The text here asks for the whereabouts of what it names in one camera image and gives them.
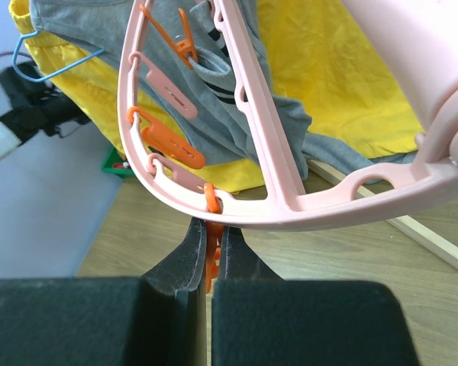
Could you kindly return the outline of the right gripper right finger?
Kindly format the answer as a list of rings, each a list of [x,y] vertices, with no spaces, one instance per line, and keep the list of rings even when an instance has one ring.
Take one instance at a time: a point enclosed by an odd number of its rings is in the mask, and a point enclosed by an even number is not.
[[[214,365],[417,365],[402,306],[379,282],[285,280],[222,235],[211,301]]]

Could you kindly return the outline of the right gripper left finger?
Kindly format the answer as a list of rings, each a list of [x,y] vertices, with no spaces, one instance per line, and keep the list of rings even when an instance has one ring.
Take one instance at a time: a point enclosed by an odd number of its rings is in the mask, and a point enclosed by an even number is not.
[[[141,276],[0,280],[0,365],[204,365],[207,229]]]

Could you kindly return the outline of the orange clothes peg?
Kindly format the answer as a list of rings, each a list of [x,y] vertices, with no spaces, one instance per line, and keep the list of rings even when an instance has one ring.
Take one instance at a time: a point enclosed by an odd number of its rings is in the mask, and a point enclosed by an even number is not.
[[[204,194],[208,211],[213,214],[222,213],[222,203],[215,194],[212,183],[204,184]],[[205,253],[205,289],[208,294],[211,291],[212,281],[218,277],[218,260],[221,257],[221,240],[224,226],[218,223],[205,222],[207,229],[207,243]]]

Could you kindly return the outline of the pink round clip hanger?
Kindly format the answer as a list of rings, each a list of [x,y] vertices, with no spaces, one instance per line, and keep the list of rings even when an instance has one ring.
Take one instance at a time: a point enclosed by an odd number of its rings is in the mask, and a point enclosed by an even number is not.
[[[133,4],[118,77],[118,126],[134,174],[163,203],[226,226],[269,230],[332,229],[400,217],[458,197],[458,1],[347,1],[421,122],[411,164],[381,163],[349,174],[326,191],[305,191],[237,3],[214,1],[236,78],[235,102],[247,118],[267,196],[240,201],[215,190],[222,213],[208,211],[194,174],[204,157],[137,106],[137,76],[151,24],[151,2]]]

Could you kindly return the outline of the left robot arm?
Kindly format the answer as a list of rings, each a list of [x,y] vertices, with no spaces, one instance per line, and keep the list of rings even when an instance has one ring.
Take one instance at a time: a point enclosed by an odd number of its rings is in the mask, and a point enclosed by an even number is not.
[[[32,82],[9,66],[0,72],[0,85],[11,110],[0,116],[0,161],[39,132],[66,137],[60,126],[67,122],[86,125],[90,119],[50,82]]]

